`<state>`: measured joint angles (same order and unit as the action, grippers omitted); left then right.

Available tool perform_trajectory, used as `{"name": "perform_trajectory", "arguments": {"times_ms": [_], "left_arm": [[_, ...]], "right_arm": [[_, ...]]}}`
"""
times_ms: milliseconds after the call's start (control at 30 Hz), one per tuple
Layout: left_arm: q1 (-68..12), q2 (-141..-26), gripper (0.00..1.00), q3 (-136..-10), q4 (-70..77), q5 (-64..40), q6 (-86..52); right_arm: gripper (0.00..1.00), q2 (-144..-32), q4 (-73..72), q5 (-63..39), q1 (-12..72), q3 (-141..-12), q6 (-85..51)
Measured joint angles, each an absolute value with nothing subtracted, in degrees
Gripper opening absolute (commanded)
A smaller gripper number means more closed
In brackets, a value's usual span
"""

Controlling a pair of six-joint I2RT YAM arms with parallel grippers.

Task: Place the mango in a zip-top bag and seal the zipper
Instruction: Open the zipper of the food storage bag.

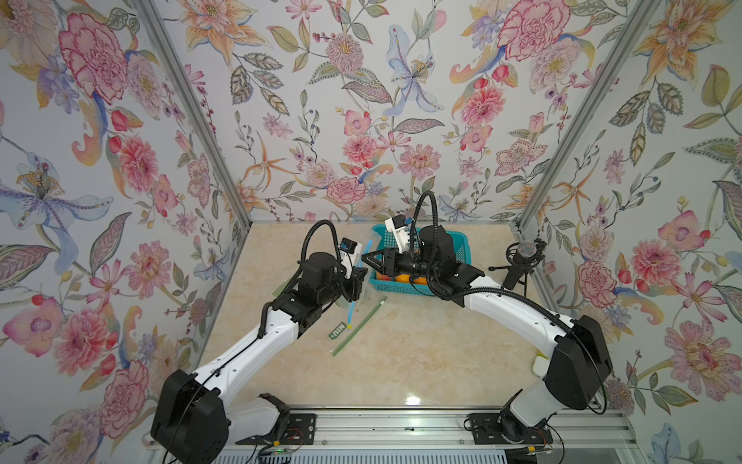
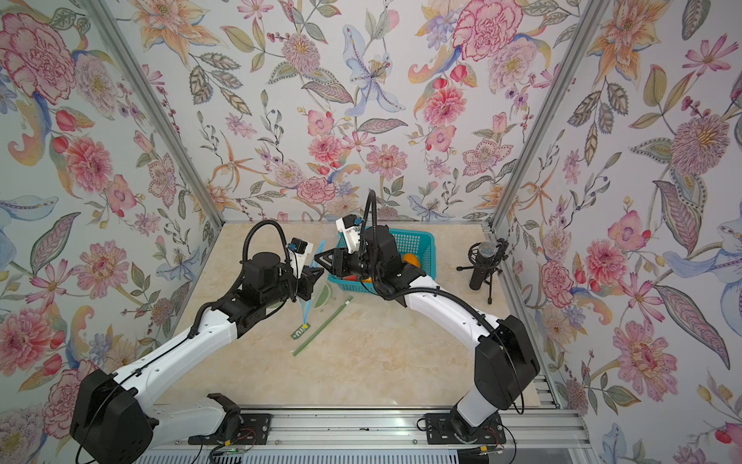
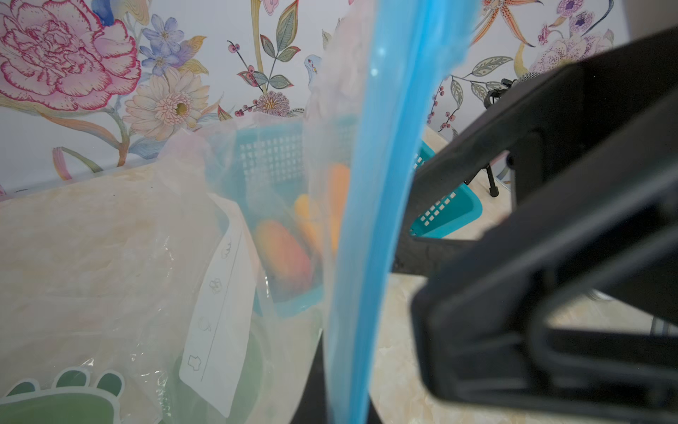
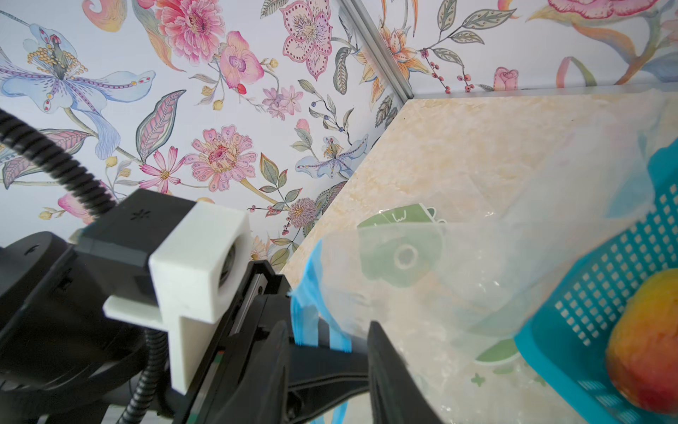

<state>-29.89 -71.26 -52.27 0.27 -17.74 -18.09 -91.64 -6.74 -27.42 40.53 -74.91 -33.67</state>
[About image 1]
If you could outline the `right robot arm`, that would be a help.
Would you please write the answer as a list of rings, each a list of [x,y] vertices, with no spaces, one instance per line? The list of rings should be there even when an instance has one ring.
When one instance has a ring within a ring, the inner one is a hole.
[[[500,411],[510,441],[545,425],[563,409],[584,411],[597,394],[606,392],[613,364],[595,319],[574,319],[545,309],[459,260],[442,226],[429,225],[415,235],[407,227],[393,233],[395,247],[365,253],[364,264],[389,278],[424,278],[434,297],[499,322],[546,356],[546,373],[516,392]]]

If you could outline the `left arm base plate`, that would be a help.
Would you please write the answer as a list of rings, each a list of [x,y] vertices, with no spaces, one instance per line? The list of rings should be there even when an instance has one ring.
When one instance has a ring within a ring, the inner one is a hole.
[[[316,414],[290,413],[279,419],[274,428],[265,435],[254,435],[236,442],[237,445],[289,445],[311,446],[317,430]]]

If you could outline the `clear zip-top bag blue zipper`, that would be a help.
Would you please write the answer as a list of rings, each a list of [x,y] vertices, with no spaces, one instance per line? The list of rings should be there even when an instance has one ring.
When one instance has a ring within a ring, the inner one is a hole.
[[[363,250],[359,253],[359,256],[357,257],[357,259],[355,261],[355,268],[356,269],[362,269],[364,267],[364,265],[362,264],[361,255],[369,252],[372,246],[373,246],[373,240],[372,239],[369,239],[366,242],[366,245],[364,246]],[[355,313],[355,309],[356,309],[357,303],[361,300],[361,296],[362,296],[362,293],[359,293],[359,297],[355,301],[353,301],[352,303],[350,303],[350,305],[348,307],[347,330],[349,332],[351,332],[351,330],[353,329],[353,317],[354,317],[354,313]]]

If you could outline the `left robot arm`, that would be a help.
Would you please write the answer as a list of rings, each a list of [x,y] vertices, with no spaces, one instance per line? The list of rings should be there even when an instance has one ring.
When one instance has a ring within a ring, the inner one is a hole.
[[[270,359],[297,341],[340,298],[359,299],[367,270],[358,251],[312,253],[297,278],[264,305],[260,324],[214,361],[192,373],[178,369],[163,382],[151,428],[164,447],[163,462],[211,463],[228,445],[245,440],[272,444],[284,434],[290,407],[260,394],[241,407],[233,402]]]

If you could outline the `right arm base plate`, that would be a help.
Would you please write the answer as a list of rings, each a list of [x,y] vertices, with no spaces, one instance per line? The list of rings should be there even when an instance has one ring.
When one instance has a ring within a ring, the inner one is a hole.
[[[554,443],[550,431],[526,427],[510,416],[503,419],[500,413],[469,414],[463,427],[471,433],[476,445],[543,447]]]

